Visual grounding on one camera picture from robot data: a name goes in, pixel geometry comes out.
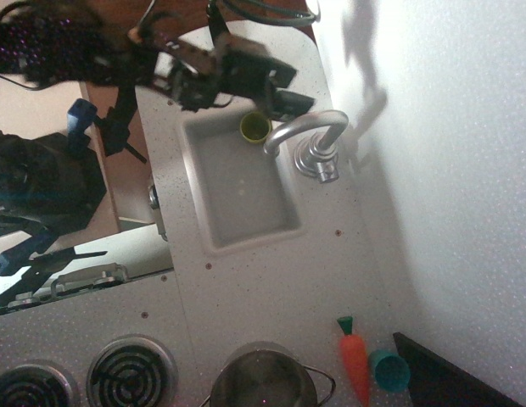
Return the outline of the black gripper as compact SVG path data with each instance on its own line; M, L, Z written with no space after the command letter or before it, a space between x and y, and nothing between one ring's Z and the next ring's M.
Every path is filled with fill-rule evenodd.
M284 90L267 94L269 78L276 87L288 88L298 71L273 58L261 43L240 36L218 36L215 61L217 92L263 104L263 111L271 120L293 120L308 113L316 101Z

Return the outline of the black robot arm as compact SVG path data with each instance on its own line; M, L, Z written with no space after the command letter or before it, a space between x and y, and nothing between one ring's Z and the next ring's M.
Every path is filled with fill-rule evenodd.
M212 48L158 29L170 11L148 8L128 30L86 1L15 1L0 10L0 75L21 75L45 88L67 81L143 86L181 109L218 107L218 97L245 98L275 121L308 113L314 99L290 91L296 69L257 41L233 34L219 5L208 2Z

